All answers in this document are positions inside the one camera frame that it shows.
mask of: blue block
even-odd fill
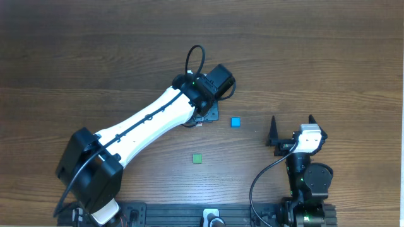
[[[232,117],[230,125],[232,127],[240,127],[240,117]]]

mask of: tabletop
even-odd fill
[[[125,169],[118,200],[248,204],[277,159],[271,116],[290,138],[313,114],[334,169],[340,226],[398,226],[403,2],[318,0],[0,2],[0,224],[52,225],[55,169],[74,131],[108,128],[156,100],[194,44],[222,63],[234,96],[220,119],[176,127]],[[200,52],[190,62],[196,70]],[[230,127],[240,117],[241,127]],[[192,163],[194,153],[203,163]],[[288,196],[284,164],[257,202]],[[73,201],[69,195],[67,201]]]

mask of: small block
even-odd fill
[[[202,154],[193,154],[193,163],[202,164]]]
[[[231,127],[240,127],[240,117],[232,117]]]

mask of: wooden table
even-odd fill
[[[235,95],[218,122],[176,127],[142,151],[118,199],[247,204],[253,178],[276,160],[264,145],[271,116],[288,138],[313,114],[329,135],[314,159],[335,171],[327,202],[339,225],[398,226],[399,0],[0,1],[0,224],[55,224],[64,186],[54,171],[70,135],[146,107],[194,44],[207,51],[203,72],[233,72]],[[196,52],[194,70],[198,61]],[[241,128],[230,128],[233,116]],[[288,192],[279,165],[254,199]]]

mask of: green block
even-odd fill
[[[193,154],[193,163],[202,164],[202,154]]]

